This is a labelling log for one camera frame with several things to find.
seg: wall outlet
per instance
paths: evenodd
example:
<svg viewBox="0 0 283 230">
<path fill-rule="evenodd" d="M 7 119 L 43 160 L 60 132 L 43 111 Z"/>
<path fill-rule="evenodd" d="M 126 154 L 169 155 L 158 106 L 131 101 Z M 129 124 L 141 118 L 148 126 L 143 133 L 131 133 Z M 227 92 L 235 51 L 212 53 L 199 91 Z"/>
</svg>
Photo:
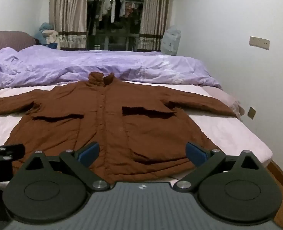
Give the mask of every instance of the wall outlet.
<svg viewBox="0 0 283 230">
<path fill-rule="evenodd" d="M 269 50 L 270 40 L 250 36 L 249 45 Z"/>
<path fill-rule="evenodd" d="M 255 114 L 256 114 L 256 110 L 250 107 L 247 116 L 250 117 L 251 119 L 254 119 Z"/>
</svg>

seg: brown jacket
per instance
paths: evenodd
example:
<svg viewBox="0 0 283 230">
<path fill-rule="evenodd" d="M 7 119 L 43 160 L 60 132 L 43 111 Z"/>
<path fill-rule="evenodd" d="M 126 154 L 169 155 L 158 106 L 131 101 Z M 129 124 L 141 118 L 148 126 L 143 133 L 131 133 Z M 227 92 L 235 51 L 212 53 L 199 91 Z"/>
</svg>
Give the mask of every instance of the brown jacket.
<svg viewBox="0 0 283 230">
<path fill-rule="evenodd" d="M 91 73 L 88 82 L 0 98 L 0 114 L 27 110 L 6 141 L 26 147 L 14 168 L 36 150 L 58 155 L 97 141 L 100 155 L 91 169 L 109 182 L 155 179 L 192 168 L 185 158 L 187 141 L 217 148 L 181 107 L 235 116 L 214 98 L 121 82 L 113 73 Z"/>
</svg>

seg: transparent plastic bag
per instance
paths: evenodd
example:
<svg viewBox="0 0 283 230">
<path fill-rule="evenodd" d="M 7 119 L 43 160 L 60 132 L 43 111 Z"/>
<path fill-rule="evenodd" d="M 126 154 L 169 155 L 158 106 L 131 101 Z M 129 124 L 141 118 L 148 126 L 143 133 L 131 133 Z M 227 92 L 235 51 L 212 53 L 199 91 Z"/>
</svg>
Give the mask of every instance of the transparent plastic bag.
<svg viewBox="0 0 283 230">
<path fill-rule="evenodd" d="M 165 55 L 177 55 L 181 39 L 181 30 L 172 26 L 164 33 L 161 42 L 161 52 Z"/>
</svg>

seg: curtain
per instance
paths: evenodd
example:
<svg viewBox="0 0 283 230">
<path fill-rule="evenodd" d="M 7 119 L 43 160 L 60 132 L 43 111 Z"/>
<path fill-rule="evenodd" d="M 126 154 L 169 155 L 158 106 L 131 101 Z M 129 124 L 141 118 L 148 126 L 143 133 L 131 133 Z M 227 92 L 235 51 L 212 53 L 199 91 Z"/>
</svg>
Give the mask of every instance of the curtain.
<svg viewBox="0 0 283 230">
<path fill-rule="evenodd" d="M 171 0 L 145 0 L 139 32 L 138 51 L 159 51 L 163 38 Z"/>
<path fill-rule="evenodd" d="M 58 31 L 61 50 L 85 50 L 87 0 L 50 0 L 49 23 Z"/>
</svg>

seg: purple blanket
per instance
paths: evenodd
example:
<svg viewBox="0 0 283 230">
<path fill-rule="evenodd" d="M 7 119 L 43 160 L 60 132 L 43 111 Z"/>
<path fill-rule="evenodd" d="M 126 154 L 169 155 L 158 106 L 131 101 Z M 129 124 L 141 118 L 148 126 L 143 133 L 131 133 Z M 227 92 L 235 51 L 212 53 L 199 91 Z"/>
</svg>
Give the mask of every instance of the purple blanket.
<svg viewBox="0 0 283 230">
<path fill-rule="evenodd" d="M 113 72 L 125 81 L 220 87 L 199 60 L 160 52 L 61 51 L 31 46 L 0 50 L 0 89 L 86 81 L 90 72 Z"/>
</svg>

